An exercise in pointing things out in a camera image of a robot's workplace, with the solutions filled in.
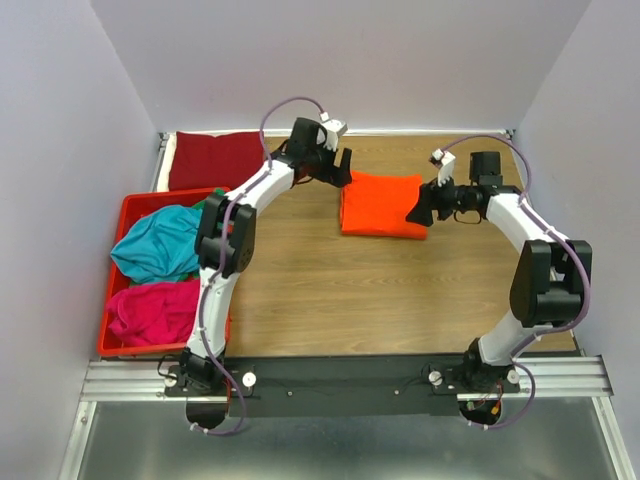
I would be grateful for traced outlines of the orange t-shirt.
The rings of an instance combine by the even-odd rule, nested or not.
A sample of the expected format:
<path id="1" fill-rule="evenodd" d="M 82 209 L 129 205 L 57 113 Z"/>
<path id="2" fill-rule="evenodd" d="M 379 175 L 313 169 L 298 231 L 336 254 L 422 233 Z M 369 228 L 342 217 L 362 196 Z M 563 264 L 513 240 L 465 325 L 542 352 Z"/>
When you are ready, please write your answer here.
<path id="1" fill-rule="evenodd" d="M 340 196 L 343 235 L 425 240 L 425 226 L 406 221 L 416 205 L 420 175 L 381 176 L 354 171 Z"/>

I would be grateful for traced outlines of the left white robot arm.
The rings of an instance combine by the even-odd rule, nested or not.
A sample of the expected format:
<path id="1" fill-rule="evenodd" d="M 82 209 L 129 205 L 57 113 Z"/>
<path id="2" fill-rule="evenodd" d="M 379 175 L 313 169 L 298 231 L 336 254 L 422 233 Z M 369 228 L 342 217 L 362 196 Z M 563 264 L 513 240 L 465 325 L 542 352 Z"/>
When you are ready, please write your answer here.
<path id="1" fill-rule="evenodd" d="M 200 292 L 192 333 L 180 355 L 180 374 L 201 395 L 214 393 L 230 375 L 224 371 L 226 326 L 235 286 L 255 251 L 257 220 L 278 196 L 305 179 L 337 188 L 352 181 L 351 150 L 335 162 L 347 123 L 322 113 L 295 120 L 289 138 L 267 151 L 257 173 L 224 195 L 210 194 L 195 239 Z"/>

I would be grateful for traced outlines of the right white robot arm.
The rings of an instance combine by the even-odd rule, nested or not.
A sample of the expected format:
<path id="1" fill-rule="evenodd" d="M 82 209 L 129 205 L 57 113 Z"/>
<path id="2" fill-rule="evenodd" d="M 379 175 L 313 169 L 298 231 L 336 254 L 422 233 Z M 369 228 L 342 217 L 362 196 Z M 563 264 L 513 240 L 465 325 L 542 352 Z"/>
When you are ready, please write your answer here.
<path id="1" fill-rule="evenodd" d="M 407 221 L 430 227 L 437 220 L 476 212 L 520 254 L 503 319 L 469 345 L 460 364 L 432 366 L 429 372 L 436 388 L 487 392 L 503 381 L 513 381 L 515 360 L 536 340 L 569 330 L 584 317 L 590 299 L 592 248 L 549 226 L 517 187 L 504 183 L 499 153 L 472 153 L 467 185 L 453 180 L 452 153 L 437 149 L 430 161 L 437 176 L 420 186 Z"/>

